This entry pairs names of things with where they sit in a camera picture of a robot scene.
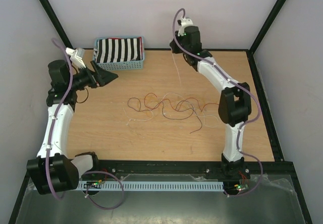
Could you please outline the white zip tie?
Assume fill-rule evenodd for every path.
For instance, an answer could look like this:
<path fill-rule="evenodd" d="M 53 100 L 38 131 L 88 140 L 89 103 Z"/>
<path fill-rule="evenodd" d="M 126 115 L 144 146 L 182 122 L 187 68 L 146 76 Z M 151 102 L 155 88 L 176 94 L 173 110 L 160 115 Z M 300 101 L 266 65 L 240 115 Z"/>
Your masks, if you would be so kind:
<path fill-rule="evenodd" d="M 177 75 L 178 75 L 179 84 L 180 84 L 180 87 L 181 87 L 182 86 L 181 76 L 180 76 L 179 69 L 178 69 L 178 66 L 176 64 L 176 60 L 175 60 L 175 57 L 174 57 L 173 54 L 172 54 L 172 58 L 173 58 L 173 62 L 174 62 L 174 65 L 175 65 L 175 68 L 176 68 L 176 72 L 177 72 Z"/>

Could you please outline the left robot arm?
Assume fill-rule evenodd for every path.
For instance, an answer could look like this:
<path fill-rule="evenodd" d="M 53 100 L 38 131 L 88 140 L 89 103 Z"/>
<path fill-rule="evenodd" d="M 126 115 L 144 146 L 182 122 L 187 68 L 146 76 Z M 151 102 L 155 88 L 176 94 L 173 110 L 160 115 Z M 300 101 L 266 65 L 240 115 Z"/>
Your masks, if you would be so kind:
<path fill-rule="evenodd" d="M 101 165 L 94 152 L 77 154 L 74 159 L 67 157 L 68 132 L 75 113 L 77 91 L 86 87 L 104 87 L 118 78 L 118 75 L 98 67 L 91 62 L 92 69 L 73 68 L 64 60 L 48 64 L 51 89 L 48 91 L 48 121 L 46 132 L 36 158 L 27 162 L 27 173 L 41 195 L 74 190 L 79 179 L 99 175 Z"/>

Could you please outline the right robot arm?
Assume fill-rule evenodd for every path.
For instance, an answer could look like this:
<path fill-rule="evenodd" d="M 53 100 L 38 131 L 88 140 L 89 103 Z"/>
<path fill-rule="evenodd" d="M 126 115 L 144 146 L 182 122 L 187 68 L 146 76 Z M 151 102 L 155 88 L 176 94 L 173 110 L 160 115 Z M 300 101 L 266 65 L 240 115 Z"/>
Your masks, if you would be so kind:
<path fill-rule="evenodd" d="M 212 54 L 202 48 L 197 26 L 173 29 L 172 53 L 181 53 L 184 60 L 203 75 L 219 92 L 218 114 L 226 125 L 225 146 L 221 156 L 221 173 L 232 178 L 244 167 L 242 143 L 245 123 L 251 114 L 248 83 L 232 79 L 216 63 Z"/>

